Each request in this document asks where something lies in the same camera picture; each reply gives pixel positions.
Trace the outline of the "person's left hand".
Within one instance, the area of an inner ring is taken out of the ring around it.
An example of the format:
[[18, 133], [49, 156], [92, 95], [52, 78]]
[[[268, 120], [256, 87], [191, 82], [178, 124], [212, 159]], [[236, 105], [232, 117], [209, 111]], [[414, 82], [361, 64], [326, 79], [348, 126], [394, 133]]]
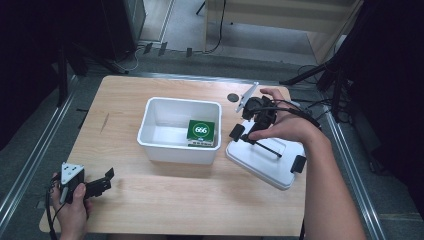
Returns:
[[58, 183], [53, 183], [51, 199], [56, 218], [59, 221], [60, 240], [84, 240], [87, 233], [87, 221], [92, 212], [93, 204], [85, 200], [86, 185], [80, 183], [73, 193], [71, 204], [60, 204], [61, 192]]

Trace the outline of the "metal floor rail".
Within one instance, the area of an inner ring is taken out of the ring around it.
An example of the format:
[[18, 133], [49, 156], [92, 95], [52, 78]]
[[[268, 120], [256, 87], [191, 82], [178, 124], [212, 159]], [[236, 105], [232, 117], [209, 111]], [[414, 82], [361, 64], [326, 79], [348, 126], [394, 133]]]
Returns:
[[348, 143], [342, 133], [340, 124], [336, 122], [328, 107], [324, 106], [323, 109], [325, 110], [325, 118], [329, 124], [332, 136], [340, 153], [346, 175], [349, 179], [353, 195], [360, 209], [360, 215], [362, 216], [366, 229], [368, 230], [370, 240], [387, 240], [378, 214], [375, 211], [371, 198], [356, 167], [353, 155], [348, 147]]
[[60, 107], [59, 91], [48, 95], [0, 151], [0, 233], [7, 228], [78, 85], [79, 78], [73, 75]]

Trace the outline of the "black tripod stand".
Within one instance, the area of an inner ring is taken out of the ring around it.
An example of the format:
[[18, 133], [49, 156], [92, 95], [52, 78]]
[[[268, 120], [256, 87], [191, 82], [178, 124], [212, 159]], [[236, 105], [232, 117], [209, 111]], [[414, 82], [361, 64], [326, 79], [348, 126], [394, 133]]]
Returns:
[[340, 114], [345, 111], [344, 106], [341, 105], [345, 73], [333, 58], [300, 73], [291, 79], [280, 80], [279, 84], [292, 86], [302, 81], [306, 81], [308, 78], [315, 77], [316, 75], [319, 75], [319, 79], [315, 83], [317, 90], [320, 92], [330, 90], [332, 92], [329, 106], [331, 115], [338, 123], [344, 122], [344, 119], [340, 117]]

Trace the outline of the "white lid with black latches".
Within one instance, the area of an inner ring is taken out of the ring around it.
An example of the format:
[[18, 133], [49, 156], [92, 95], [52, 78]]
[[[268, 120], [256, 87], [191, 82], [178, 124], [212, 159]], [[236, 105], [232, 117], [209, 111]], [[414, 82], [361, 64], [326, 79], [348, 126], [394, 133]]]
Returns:
[[303, 146], [298, 142], [280, 138], [258, 141], [282, 154], [281, 158], [277, 158], [276, 155], [263, 148], [240, 139], [243, 134], [249, 132], [252, 125], [253, 122], [247, 121], [235, 125], [229, 134], [231, 141], [226, 149], [227, 157], [277, 189], [289, 189], [296, 174], [303, 171], [306, 161]]

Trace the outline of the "person's right hand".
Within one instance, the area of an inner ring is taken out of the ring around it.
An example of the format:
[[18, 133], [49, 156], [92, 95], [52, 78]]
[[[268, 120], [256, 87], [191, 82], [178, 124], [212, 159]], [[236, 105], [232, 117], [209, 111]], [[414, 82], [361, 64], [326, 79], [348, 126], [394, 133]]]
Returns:
[[278, 111], [273, 125], [268, 129], [250, 133], [249, 138], [251, 140], [281, 138], [300, 142], [305, 147], [327, 141], [325, 135], [312, 123], [288, 111]]

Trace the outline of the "green and white carton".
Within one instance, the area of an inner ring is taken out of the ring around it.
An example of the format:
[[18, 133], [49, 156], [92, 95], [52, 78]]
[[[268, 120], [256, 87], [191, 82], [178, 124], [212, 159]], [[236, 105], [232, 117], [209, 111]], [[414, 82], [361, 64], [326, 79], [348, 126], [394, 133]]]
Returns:
[[190, 120], [187, 130], [187, 144], [190, 147], [212, 147], [215, 138], [215, 123]]

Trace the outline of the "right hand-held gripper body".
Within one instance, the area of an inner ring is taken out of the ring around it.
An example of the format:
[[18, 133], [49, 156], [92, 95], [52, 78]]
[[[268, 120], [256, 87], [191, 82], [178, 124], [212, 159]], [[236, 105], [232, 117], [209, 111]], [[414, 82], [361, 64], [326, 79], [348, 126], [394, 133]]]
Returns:
[[236, 113], [241, 113], [241, 117], [247, 122], [253, 122], [250, 132], [268, 129], [276, 119], [276, 104], [268, 97], [254, 96], [254, 92], [259, 86], [254, 82], [252, 86], [240, 96]]

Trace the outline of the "light wooden furniture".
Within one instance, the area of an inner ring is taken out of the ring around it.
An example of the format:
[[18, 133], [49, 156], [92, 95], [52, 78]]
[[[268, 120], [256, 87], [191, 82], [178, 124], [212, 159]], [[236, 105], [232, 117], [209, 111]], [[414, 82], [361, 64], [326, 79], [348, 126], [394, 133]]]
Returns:
[[364, 0], [204, 0], [204, 26], [224, 19], [241, 24], [306, 31], [318, 64], [356, 20]]

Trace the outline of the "black tripod leg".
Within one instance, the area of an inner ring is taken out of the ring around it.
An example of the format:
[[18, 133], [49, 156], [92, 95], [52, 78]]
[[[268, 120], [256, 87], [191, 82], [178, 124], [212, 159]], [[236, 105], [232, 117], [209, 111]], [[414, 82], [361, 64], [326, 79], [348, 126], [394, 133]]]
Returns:
[[77, 43], [70, 44], [68, 55], [70, 65], [73, 67], [74, 72], [79, 75], [86, 75], [88, 72], [88, 65], [86, 63], [87, 58], [90, 58], [114, 74], [122, 75], [129, 73], [128, 70], [120, 70], [116, 65], [106, 61], [104, 58]]

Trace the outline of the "black stand post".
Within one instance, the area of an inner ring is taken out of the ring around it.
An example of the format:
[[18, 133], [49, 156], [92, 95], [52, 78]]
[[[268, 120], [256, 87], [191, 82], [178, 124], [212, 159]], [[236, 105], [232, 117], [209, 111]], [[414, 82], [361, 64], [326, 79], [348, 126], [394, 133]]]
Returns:
[[58, 107], [62, 107], [68, 97], [68, 75], [67, 75], [67, 59], [63, 44], [58, 46]]

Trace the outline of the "white plastic storage box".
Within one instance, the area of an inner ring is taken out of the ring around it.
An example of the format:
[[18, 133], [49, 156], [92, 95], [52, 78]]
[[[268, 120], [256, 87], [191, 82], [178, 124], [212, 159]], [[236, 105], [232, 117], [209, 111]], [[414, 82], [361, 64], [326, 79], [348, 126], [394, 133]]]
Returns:
[[[148, 100], [137, 141], [149, 160], [211, 165], [221, 146], [222, 107], [217, 102], [153, 97]], [[190, 147], [190, 120], [215, 123], [212, 147]]]

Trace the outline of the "black cabinet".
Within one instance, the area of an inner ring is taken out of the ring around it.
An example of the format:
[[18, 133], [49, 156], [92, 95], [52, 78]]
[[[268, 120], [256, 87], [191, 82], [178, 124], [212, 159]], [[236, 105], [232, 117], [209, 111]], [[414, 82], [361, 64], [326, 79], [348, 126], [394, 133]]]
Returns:
[[121, 60], [133, 53], [146, 19], [143, 0], [101, 0], [105, 19], [107, 58]]

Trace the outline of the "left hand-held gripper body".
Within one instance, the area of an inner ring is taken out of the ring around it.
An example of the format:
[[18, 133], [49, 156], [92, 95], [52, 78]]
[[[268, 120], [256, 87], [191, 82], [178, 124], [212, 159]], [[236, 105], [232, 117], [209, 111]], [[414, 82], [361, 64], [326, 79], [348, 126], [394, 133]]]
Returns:
[[59, 202], [61, 204], [73, 201], [73, 194], [80, 183], [84, 182], [85, 169], [83, 165], [63, 163], [61, 166], [59, 189], [61, 196]]

